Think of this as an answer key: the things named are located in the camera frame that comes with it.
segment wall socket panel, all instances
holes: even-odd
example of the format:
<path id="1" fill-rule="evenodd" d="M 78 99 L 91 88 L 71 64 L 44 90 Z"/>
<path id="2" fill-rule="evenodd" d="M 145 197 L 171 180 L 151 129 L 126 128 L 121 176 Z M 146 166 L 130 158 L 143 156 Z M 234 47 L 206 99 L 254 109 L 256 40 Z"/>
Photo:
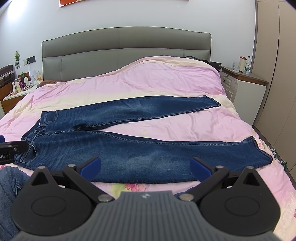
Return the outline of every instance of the wall socket panel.
<path id="1" fill-rule="evenodd" d="M 27 62 L 30 64 L 36 62 L 35 56 L 27 58 Z"/>

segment wooden wardrobe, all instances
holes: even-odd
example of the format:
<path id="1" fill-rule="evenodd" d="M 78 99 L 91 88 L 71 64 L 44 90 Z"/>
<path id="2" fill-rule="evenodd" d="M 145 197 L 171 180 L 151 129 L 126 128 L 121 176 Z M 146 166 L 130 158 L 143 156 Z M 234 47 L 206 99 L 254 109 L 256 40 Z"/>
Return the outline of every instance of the wooden wardrobe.
<path id="1" fill-rule="evenodd" d="M 285 0 L 258 0 L 252 73 L 271 83 L 254 126 L 287 161 L 296 179 L 296 10 Z"/>

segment pink bedsheet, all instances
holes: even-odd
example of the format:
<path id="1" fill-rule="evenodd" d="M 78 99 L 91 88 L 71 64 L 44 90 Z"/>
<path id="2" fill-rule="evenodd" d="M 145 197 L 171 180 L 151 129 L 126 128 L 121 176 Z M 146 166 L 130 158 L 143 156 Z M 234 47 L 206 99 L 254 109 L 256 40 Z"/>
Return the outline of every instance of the pink bedsheet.
<path id="1" fill-rule="evenodd" d="M 20 140 L 38 121 L 41 111 L 139 96 L 194 97 L 204 94 L 216 99 L 222 106 L 162 119 L 120 124 L 105 130 L 164 141 L 233 142 L 253 135 L 259 147 L 272 155 L 253 128 L 239 118 L 214 68 L 200 61 L 168 56 L 147 57 L 101 76 L 38 88 L 0 120 L 0 133 L 6 141 Z M 20 169 L 29 175 L 32 173 Z M 281 207 L 281 218 L 274 233 L 282 240 L 291 240 L 296 236 L 296 191 L 277 160 L 258 171 Z M 172 190 L 175 194 L 198 183 L 95 185 L 117 198 L 121 191 Z"/>

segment white nightstand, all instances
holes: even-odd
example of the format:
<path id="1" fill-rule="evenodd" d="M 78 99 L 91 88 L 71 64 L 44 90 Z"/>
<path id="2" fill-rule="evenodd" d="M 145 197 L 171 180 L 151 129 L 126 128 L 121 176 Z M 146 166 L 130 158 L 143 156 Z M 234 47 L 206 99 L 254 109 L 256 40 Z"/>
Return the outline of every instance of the white nightstand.
<path id="1" fill-rule="evenodd" d="M 254 74 L 237 73 L 232 68 L 223 66 L 220 76 L 226 95 L 235 106 L 239 117 L 252 125 L 268 82 Z"/>
<path id="2" fill-rule="evenodd" d="M 34 91 L 37 89 L 37 85 L 34 85 L 33 87 L 31 87 L 30 89 L 26 90 L 26 91 L 21 91 L 15 95 L 12 96 L 6 96 L 2 101 L 2 107 L 3 110 L 5 112 L 5 114 L 7 114 L 13 107 L 16 106 L 16 104 L 22 99 L 24 98 L 27 94 L 29 94 L 30 92 Z"/>

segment jeans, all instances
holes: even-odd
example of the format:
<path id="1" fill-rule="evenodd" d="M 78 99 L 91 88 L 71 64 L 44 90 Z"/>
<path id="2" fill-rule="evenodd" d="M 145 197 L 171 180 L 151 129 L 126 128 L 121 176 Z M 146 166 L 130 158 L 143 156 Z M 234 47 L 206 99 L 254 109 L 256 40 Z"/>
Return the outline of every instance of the jeans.
<path id="1" fill-rule="evenodd" d="M 193 156 L 232 171 L 270 164 L 272 157 L 258 148 L 253 137 L 241 142 L 181 142 L 97 131 L 219 106 L 207 96 L 149 96 L 42 112 L 40 121 L 22 137 L 29 143 L 28 151 L 16 155 L 15 162 L 33 170 L 38 166 L 60 170 L 99 156 L 102 168 L 93 181 L 108 183 L 194 181 L 189 168 Z"/>
<path id="2" fill-rule="evenodd" d="M 19 191 L 29 176 L 17 167 L 4 167 L 0 170 L 0 240 L 9 241 L 18 234 L 10 210 Z"/>

